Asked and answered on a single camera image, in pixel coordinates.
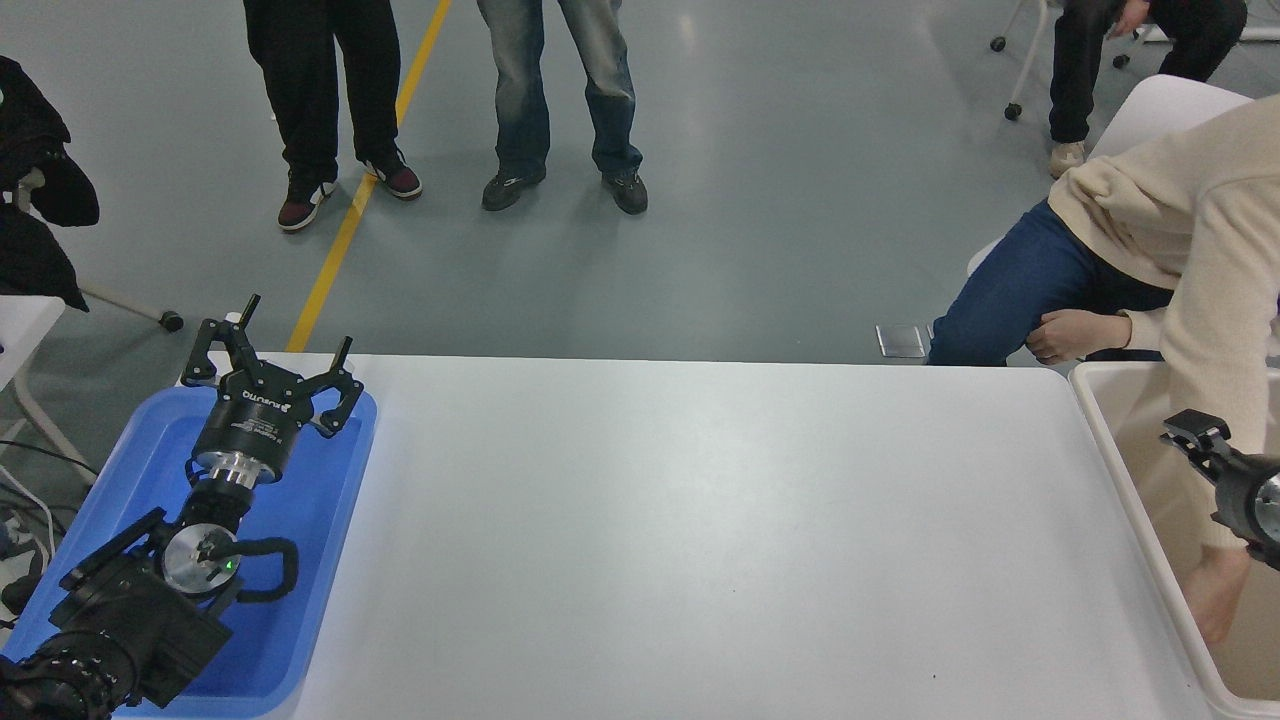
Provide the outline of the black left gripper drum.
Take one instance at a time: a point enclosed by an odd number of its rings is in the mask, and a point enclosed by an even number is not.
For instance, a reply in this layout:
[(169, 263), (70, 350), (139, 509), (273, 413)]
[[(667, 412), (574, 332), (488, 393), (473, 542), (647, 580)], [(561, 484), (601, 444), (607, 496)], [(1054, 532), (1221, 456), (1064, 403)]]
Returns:
[(220, 457), (238, 454), (282, 475), (305, 421), (314, 414), (303, 377), (278, 366), (261, 374), (241, 369), (218, 382), (218, 398), (198, 434), (192, 459), (211, 469)]

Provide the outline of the person's left hand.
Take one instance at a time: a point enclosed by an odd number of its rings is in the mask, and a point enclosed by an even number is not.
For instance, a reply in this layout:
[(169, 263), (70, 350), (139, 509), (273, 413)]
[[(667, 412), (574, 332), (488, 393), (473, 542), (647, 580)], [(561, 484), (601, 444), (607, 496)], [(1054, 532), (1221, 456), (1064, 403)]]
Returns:
[(1199, 561), (1184, 577), (1181, 593), (1206, 644), (1228, 638), (1251, 564), (1244, 547), (1203, 546)]

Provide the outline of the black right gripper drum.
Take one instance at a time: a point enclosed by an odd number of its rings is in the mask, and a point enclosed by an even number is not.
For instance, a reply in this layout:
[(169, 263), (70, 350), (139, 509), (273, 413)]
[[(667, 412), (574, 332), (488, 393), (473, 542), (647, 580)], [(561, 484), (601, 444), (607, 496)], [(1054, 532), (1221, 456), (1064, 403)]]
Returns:
[(1242, 530), (1231, 533), (1245, 542), (1252, 559), (1277, 570), (1277, 456), (1236, 454), (1236, 468), (1216, 480), (1215, 500), (1217, 507), (1235, 505), (1240, 509)]

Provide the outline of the person's right hand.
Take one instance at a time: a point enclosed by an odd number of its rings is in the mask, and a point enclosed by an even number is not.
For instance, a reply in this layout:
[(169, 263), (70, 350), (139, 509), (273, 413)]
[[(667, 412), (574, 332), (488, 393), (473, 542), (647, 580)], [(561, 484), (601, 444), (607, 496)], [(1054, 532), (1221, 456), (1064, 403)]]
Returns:
[(1132, 319), (1080, 309), (1062, 309), (1041, 316), (1025, 340), (1043, 365), (1079, 360), (1105, 350), (1125, 348), (1132, 340)]

